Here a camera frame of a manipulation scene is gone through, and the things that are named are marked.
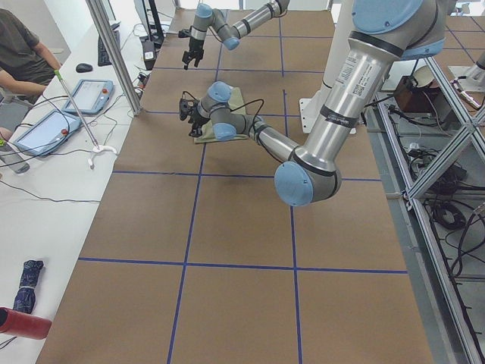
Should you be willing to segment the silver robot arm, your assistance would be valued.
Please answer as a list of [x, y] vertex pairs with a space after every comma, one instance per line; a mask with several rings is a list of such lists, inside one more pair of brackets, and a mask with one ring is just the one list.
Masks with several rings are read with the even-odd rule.
[[445, 42], [446, 1], [353, 1], [341, 9], [350, 22], [349, 51], [327, 98], [320, 104], [305, 143], [284, 136], [257, 115], [229, 106], [232, 89], [213, 83], [200, 99], [181, 99], [180, 119], [200, 137], [211, 124], [219, 141], [252, 138], [280, 162], [274, 175], [279, 197], [290, 206], [306, 206], [334, 196], [341, 185], [336, 157], [364, 108], [381, 88], [393, 63], [438, 54]]
[[234, 50], [240, 40], [267, 21], [281, 17], [287, 11], [289, 1], [269, 1], [259, 9], [246, 15], [233, 25], [229, 25], [220, 9], [207, 4], [199, 4], [194, 20], [189, 28], [189, 50], [183, 53], [184, 69], [189, 68], [190, 62], [198, 67], [204, 56], [204, 43], [208, 30], [212, 29], [221, 43], [228, 49]]

